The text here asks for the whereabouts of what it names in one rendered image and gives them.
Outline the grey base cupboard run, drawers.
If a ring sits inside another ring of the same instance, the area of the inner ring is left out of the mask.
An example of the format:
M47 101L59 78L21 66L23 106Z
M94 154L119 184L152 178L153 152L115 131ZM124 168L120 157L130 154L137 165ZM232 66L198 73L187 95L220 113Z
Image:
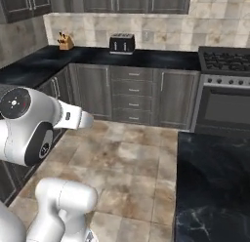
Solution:
M187 130L195 70L73 63L75 101L97 119Z

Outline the dark grey base cupboard run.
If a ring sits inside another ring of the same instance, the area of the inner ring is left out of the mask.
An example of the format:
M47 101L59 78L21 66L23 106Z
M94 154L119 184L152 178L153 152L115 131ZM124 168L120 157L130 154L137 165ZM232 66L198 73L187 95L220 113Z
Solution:
M59 100L66 103L74 103L67 67L59 71L40 86L36 87L36 90L53 97L51 80L54 79L55 81L55 76L58 78L60 86L61 96ZM0 200L5 205L9 206L37 168L38 166L24 167L0 160Z

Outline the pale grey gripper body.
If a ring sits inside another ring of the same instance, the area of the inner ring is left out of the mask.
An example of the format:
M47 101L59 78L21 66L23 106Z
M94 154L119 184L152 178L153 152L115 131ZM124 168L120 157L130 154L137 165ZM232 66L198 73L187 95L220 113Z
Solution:
M93 122L94 116L86 111L82 111L78 128L91 128L93 126Z

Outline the grey wall cupboard run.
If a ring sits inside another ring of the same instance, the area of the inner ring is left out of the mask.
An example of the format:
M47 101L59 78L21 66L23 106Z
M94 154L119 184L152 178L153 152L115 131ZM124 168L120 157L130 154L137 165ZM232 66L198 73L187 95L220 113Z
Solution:
M55 13L187 15L190 0L51 0Z

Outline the wooden knife block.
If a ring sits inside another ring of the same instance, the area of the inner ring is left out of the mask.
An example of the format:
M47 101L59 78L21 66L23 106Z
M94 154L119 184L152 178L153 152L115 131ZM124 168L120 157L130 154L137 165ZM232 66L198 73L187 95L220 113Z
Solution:
M64 51L70 50L74 46L71 37L62 32L60 32L60 38L58 39L58 42L60 49Z

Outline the black toaster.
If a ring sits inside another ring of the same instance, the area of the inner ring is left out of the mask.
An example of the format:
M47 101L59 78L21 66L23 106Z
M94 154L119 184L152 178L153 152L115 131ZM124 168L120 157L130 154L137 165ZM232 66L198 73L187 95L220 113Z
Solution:
M135 35L131 33L114 33L109 38L111 54L132 55L136 49Z

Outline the grey oven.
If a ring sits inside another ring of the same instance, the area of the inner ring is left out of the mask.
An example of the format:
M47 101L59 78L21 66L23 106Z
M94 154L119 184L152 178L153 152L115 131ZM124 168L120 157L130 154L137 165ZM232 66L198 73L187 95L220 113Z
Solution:
M250 74L201 74L190 130L250 139Z

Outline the black gas hob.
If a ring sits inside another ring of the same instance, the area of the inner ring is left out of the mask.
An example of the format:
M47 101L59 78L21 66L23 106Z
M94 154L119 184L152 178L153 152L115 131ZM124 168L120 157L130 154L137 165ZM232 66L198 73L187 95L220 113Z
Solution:
M198 57L203 74L250 77L250 48L200 46Z

